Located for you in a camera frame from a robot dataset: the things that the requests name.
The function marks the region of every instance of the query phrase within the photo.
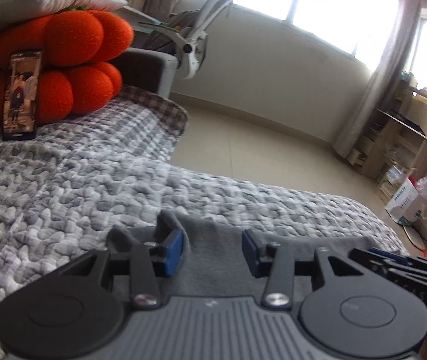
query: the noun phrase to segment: checkered blanket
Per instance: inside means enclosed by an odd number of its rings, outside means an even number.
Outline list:
[[[0,301],[104,247],[111,229],[154,224],[161,208],[285,236],[371,235],[406,252],[353,200],[167,164],[187,120],[175,103],[125,87],[97,112],[40,127],[35,140],[2,142],[0,130]]]

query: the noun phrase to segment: tiled floor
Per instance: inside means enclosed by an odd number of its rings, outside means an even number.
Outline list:
[[[411,254],[404,231],[375,194],[376,183],[333,152],[263,127],[191,106],[190,124],[171,164],[302,191],[346,196],[361,202],[392,227]]]

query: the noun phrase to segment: smartphone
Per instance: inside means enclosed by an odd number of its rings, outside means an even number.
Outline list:
[[[41,51],[10,56],[3,107],[3,140],[27,140],[37,133],[37,87],[42,68]]]

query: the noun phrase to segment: stuffed toy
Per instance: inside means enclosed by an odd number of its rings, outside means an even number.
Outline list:
[[[69,10],[8,28],[0,34],[0,123],[10,55],[43,50],[37,88],[37,123],[102,108],[119,93],[120,72],[109,61],[132,43],[133,30],[103,11]]]

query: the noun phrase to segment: sofa armrest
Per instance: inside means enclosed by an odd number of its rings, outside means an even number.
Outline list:
[[[178,66],[173,55],[129,47],[110,63],[119,69],[124,84],[169,97]]]

